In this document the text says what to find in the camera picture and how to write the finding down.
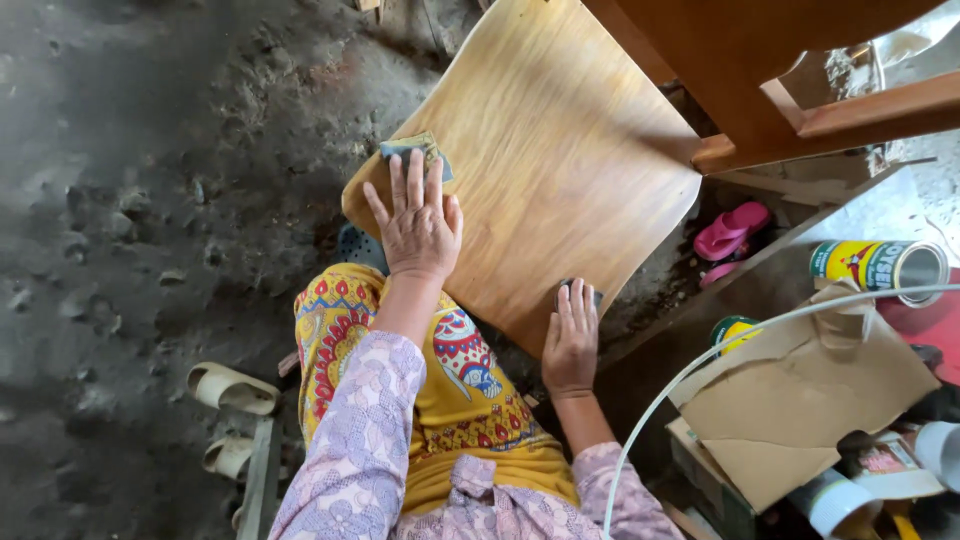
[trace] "hand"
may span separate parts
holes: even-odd
[[[597,308],[593,286],[580,278],[557,293],[558,313],[550,313],[543,346],[543,384],[553,401],[593,393],[597,370]]]
[[[444,197],[441,180],[444,162],[437,158],[430,167],[423,188],[423,152],[410,153],[410,170],[403,179],[400,156],[390,157],[390,184],[393,187],[394,215],[387,212],[376,189],[363,186],[364,195],[380,226],[383,251],[392,276],[439,280],[453,272],[460,254],[464,215],[457,196]]]

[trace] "dirt floor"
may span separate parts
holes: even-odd
[[[476,2],[426,1],[455,51]],[[378,26],[348,0],[0,4],[0,539],[232,535],[237,488],[200,460],[252,421],[183,382],[204,360],[276,382],[295,348],[342,187],[446,63],[422,2],[390,6]],[[695,293],[690,232],[628,283],[605,345]],[[483,332],[536,395],[536,364]]]

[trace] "white hose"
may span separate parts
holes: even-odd
[[[681,380],[686,379],[686,376],[690,375],[693,370],[700,367],[700,364],[704,363],[710,359],[716,353],[719,353],[723,350],[724,347],[730,345],[737,339],[749,335],[755,331],[763,330],[767,327],[774,326],[783,321],[788,321],[796,317],[802,317],[810,313],[816,313],[817,311],[823,311],[824,309],[830,309],[832,307],[844,306],[846,304],[853,304],[860,300],[866,300],[871,298],[887,298],[891,296],[899,296],[901,294],[919,294],[919,293],[934,293],[934,292],[948,292],[948,291],[960,291],[960,284],[949,284],[949,285],[924,285],[919,287],[905,287],[900,289],[885,289],[885,290],[872,290],[866,292],[860,292],[857,294],[852,294],[850,296],[844,296],[840,298],[834,298],[833,300],[827,300],[819,304],[811,304],[810,306],[804,306],[794,311],[787,311],[782,315],[777,315],[771,319],[767,319],[762,323],[756,323],[749,329],[742,331],[741,333],[729,337],[723,340],[720,343],[717,343],[713,347],[709,348],[705,353],[697,357],[697,359],[690,362],[690,365],[686,366],[680,373],[677,374],[677,377],[674,377],[664,388],[661,390],[657,398],[647,407],[647,410],[643,413],[643,416],[640,417],[640,420],[636,423],[633,432],[630,433],[630,437],[627,438],[626,444],[623,445],[623,451],[620,453],[620,457],[616,460],[616,474],[613,476],[613,483],[610,486],[610,493],[607,495],[607,511],[604,514],[603,519],[603,537],[607,540],[610,540],[610,524],[613,517],[613,494],[616,493],[616,485],[620,481],[620,473],[623,471],[623,465],[627,462],[627,453],[630,451],[630,448],[634,446],[634,442],[638,435],[640,435],[640,430],[643,429],[643,426],[650,420],[650,416],[653,415],[654,410],[663,403],[663,400],[670,394],[670,392],[680,384]]]

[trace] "metal can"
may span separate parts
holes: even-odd
[[[741,317],[739,315],[731,315],[730,317],[724,317],[720,319],[720,322],[713,326],[713,331],[710,332],[710,346],[714,347],[721,343],[723,340],[728,337],[733,337],[742,331],[749,330],[754,327],[756,320],[750,319],[747,317]],[[758,330],[750,332],[747,335],[733,341],[730,345],[724,347],[720,350],[719,353],[714,355],[714,358],[719,358],[720,356],[729,353],[733,349],[736,349],[740,345],[743,345],[745,341],[754,337],[758,333],[761,333],[763,330]]]
[[[810,257],[810,275],[836,281],[852,278],[861,290],[947,284],[949,265],[943,248],[932,242],[844,240],[824,242]],[[900,295],[910,307],[927,307],[943,293]]]

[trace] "cardboard box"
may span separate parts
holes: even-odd
[[[724,538],[753,540],[756,537],[756,512],[733,487],[713,456],[697,439],[683,418],[666,427],[674,463],[686,479],[699,489],[709,503],[701,511]]]
[[[808,302],[847,296],[835,283]],[[940,384],[873,304],[765,330],[670,394],[758,512],[840,459],[848,433],[876,433]]]

